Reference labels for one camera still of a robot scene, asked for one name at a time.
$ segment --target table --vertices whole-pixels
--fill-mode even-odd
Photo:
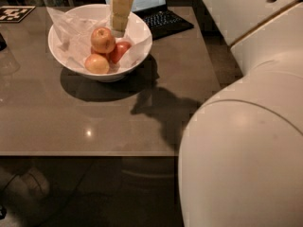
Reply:
[[[220,90],[192,8],[170,8],[195,28],[153,42],[123,80],[67,70],[47,45],[45,8],[0,24],[2,156],[176,156],[195,111]]]

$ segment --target white robotic arm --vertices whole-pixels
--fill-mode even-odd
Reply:
[[[244,77],[185,130],[186,227],[303,226],[303,4],[204,0]]]

